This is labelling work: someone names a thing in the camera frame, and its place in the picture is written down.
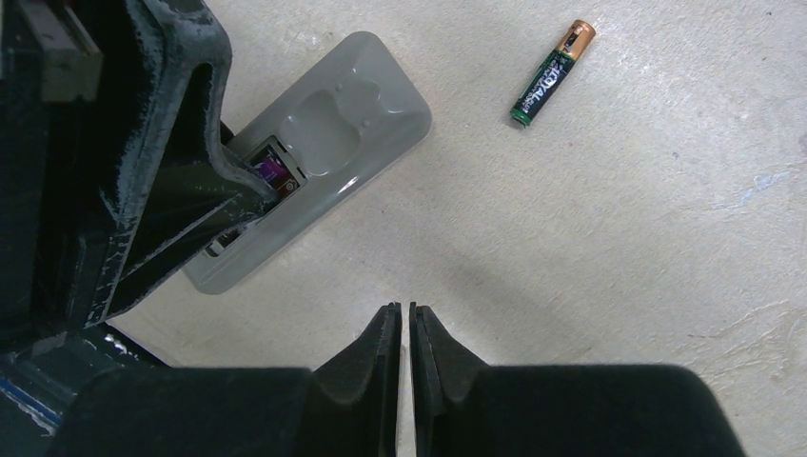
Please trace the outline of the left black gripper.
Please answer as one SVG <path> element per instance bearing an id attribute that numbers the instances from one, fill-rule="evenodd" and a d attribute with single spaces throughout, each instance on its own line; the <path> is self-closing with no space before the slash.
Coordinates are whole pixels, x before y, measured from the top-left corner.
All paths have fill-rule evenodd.
<path id="1" fill-rule="evenodd" d="M 202 1 L 82 1 L 97 99 L 46 102 L 16 2 L 1 34 L 1 349 L 143 300 L 277 191 L 222 140 L 229 38 Z"/>

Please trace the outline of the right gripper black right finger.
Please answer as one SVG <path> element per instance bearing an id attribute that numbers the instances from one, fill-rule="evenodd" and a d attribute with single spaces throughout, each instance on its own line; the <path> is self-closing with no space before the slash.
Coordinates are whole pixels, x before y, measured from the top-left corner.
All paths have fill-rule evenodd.
<path id="1" fill-rule="evenodd" d="M 740 456 L 709 387 L 671 365 L 487 364 L 409 311 L 421 456 Z"/>

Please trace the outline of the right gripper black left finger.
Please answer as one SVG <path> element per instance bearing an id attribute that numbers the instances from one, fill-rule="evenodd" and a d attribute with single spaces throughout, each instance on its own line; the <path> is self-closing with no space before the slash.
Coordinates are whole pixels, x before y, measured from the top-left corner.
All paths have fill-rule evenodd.
<path id="1" fill-rule="evenodd" d="M 308 368 L 128 368 L 82 389 L 53 456 L 392 456 L 402 310 Z"/>

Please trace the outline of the purple battery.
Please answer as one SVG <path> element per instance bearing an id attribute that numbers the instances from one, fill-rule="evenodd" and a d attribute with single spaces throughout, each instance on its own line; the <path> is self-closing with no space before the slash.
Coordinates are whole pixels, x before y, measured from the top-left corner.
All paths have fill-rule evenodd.
<path id="1" fill-rule="evenodd" d="M 258 160 L 253 168 L 274 189 L 284 188 L 291 177 L 283 162 L 272 154 Z"/>

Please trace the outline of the white remote control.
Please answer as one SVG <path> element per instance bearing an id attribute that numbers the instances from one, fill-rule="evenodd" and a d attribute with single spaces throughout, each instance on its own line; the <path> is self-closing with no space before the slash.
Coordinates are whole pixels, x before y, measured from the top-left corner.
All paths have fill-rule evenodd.
<path id="1" fill-rule="evenodd" d="M 184 273 L 221 294 L 422 142 L 432 113 L 387 46 L 357 31 L 228 143 L 253 165 L 269 154 L 291 177 L 267 215 L 215 239 Z"/>

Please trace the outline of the dark battery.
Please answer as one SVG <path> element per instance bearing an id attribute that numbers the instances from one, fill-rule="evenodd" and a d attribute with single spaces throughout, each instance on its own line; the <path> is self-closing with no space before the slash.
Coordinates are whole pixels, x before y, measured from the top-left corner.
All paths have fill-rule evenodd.
<path id="1" fill-rule="evenodd" d="M 596 31 L 589 23 L 575 20 L 571 24 L 511 108 L 509 114 L 515 122 L 524 128 L 532 124 L 595 36 Z"/>

